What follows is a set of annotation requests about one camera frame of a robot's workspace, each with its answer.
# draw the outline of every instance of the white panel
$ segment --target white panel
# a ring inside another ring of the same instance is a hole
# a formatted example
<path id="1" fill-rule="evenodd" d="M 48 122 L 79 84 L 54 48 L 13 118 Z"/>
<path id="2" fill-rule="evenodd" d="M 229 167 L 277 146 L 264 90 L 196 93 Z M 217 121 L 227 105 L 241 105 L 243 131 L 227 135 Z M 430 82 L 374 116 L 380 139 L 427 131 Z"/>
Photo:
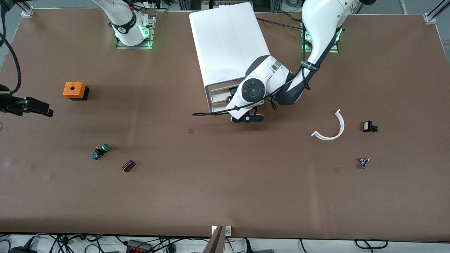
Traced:
<path id="1" fill-rule="evenodd" d="M 244 77 L 269 49 L 250 3 L 189 15 L 204 86 Z"/>

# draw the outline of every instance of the white curved plastic part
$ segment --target white curved plastic part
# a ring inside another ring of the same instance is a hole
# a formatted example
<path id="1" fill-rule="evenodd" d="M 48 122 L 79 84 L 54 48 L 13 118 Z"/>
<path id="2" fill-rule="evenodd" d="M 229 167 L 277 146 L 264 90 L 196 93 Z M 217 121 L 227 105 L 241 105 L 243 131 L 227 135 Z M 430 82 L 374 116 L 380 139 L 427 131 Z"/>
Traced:
<path id="1" fill-rule="evenodd" d="M 321 135 L 320 133 L 318 133 L 317 131 L 312 133 L 311 137 L 316 136 L 317 138 L 319 138 L 321 140 L 334 140 L 334 139 L 338 138 L 339 136 L 341 136 L 341 134 L 344 132 L 345 124 L 344 124 L 344 118 L 342 118 L 342 115 L 339 113 L 340 111 L 341 110 L 339 109 L 334 114 L 339 119 L 339 123 L 341 124 L 341 129 L 339 129 L 339 133 L 335 137 L 325 137 L 325 136 Z"/>

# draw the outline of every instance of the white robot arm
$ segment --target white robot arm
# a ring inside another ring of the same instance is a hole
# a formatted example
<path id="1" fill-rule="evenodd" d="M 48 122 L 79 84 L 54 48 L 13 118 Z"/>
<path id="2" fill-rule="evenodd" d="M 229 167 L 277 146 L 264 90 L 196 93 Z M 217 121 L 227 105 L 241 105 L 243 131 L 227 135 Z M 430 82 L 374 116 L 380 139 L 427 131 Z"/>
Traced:
<path id="1" fill-rule="evenodd" d="M 105 11 L 116 37 L 127 46 L 141 43 L 149 36 L 149 16 L 131 10 L 122 0 L 92 0 Z"/>
<path id="2" fill-rule="evenodd" d="M 312 52 L 302 60 L 301 71 L 290 72 L 273 56 L 256 59 L 248 68 L 244 80 L 227 104 L 226 110 L 233 122 L 259 122 L 261 115 L 250 115 L 252 108 L 273 98 L 280 105 L 292 105 L 307 88 L 308 81 L 320 68 L 325 56 L 333 46 L 337 32 L 356 0 L 306 0 L 302 8 L 303 26 L 311 37 Z"/>

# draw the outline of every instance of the green led light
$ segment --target green led light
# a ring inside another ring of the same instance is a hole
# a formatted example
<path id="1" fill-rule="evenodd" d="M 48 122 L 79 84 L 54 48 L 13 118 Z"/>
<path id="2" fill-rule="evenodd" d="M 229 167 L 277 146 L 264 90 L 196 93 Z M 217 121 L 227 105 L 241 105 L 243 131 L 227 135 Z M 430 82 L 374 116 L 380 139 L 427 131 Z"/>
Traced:
<path id="1" fill-rule="evenodd" d="M 339 32 L 337 33 L 337 36 L 336 36 L 336 42 L 338 42 L 339 41 L 339 36 L 341 35 L 341 33 L 342 33 L 342 28 L 339 30 Z"/>

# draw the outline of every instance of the orange cube with hole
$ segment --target orange cube with hole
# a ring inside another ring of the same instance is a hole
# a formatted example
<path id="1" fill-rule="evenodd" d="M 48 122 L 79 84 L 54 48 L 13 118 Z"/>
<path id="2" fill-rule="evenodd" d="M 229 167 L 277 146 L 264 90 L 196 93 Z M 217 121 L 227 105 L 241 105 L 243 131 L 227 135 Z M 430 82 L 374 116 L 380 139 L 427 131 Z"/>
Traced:
<path id="1" fill-rule="evenodd" d="M 63 95 L 70 100 L 87 100 L 89 88 L 80 81 L 68 81 L 64 87 Z"/>

